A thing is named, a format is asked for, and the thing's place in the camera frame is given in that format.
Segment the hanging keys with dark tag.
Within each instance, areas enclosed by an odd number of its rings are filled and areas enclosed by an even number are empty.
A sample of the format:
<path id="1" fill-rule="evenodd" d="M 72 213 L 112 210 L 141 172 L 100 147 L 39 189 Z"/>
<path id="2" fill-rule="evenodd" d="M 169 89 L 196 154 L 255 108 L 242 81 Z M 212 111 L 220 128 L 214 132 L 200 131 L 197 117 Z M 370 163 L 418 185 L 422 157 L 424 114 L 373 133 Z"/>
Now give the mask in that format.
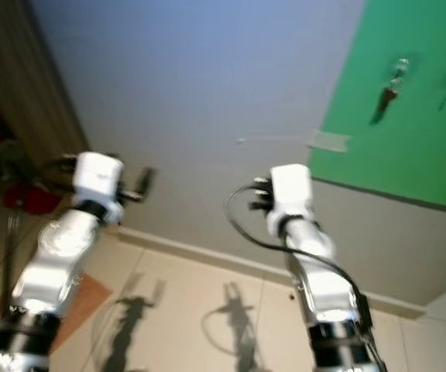
<path id="1" fill-rule="evenodd" d="M 372 118 L 369 120 L 369 124 L 376 125 L 386 116 L 386 111 L 389 108 L 390 103 L 399 96 L 399 86 L 401 85 L 401 81 L 403 81 L 401 77 L 390 79 L 389 83 L 382 89 Z"/>

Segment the red object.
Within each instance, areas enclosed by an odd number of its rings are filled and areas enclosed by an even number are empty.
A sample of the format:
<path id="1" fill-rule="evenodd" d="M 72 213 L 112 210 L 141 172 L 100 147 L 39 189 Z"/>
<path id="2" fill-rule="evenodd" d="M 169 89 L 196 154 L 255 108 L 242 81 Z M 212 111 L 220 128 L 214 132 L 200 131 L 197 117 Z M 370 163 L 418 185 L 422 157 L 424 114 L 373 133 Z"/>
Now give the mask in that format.
<path id="1" fill-rule="evenodd" d="M 49 192 L 31 184 L 14 184 L 3 194 L 6 208 L 20 208 L 23 212 L 43 214 L 52 212 L 53 198 Z"/>

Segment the clear wall hook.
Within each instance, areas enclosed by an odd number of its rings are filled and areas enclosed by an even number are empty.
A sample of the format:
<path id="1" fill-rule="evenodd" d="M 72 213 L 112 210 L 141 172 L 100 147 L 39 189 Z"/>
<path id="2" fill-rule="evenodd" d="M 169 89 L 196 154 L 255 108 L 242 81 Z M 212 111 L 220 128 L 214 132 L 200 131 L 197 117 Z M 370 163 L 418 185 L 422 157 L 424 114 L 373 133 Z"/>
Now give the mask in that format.
<path id="1" fill-rule="evenodd" d="M 393 65 L 392 77 L 389 80 L 389 84 L 401 84 L 403 79 L 406 78 L 407 71 L 410 70 L 411 64 L 412 60 L 408 59 L 408 57 L 401 57 L 400 59 L 397 59 L 396 63 Z"/>

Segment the wooden door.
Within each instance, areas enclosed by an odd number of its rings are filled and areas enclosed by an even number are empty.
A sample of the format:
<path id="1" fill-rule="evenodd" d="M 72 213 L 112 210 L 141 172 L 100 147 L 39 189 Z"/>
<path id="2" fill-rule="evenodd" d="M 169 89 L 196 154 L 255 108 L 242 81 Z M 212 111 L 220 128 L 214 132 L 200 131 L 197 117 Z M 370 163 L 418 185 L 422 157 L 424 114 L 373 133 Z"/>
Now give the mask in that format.
<path id="1" fill-rule="evenodd" d="M 0 0 L 0 154 L 36 174 L 89 148 L 29 0 Z"/>

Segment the brown floor mat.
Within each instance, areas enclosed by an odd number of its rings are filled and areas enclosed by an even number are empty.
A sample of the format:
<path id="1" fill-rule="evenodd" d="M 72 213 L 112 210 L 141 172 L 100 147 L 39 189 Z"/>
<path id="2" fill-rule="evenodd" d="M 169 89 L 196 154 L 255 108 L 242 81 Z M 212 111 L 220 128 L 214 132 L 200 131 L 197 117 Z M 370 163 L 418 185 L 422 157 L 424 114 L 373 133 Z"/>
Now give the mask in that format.
<path id="1" fill-rule="evenodd" d="M 56 351 L 61 343 L 64 343 L 72 336 L 72 333 L 80 329 L 89 316 L 98 312 L 103 302 L 108 300 L 111 295 L 112 291 L 105 284 L 88 274 L 81 275 L 77 295 L 72 301 L 70 311 L 65 316 L 63 325 L 61 325 L 49 352 Z"/>

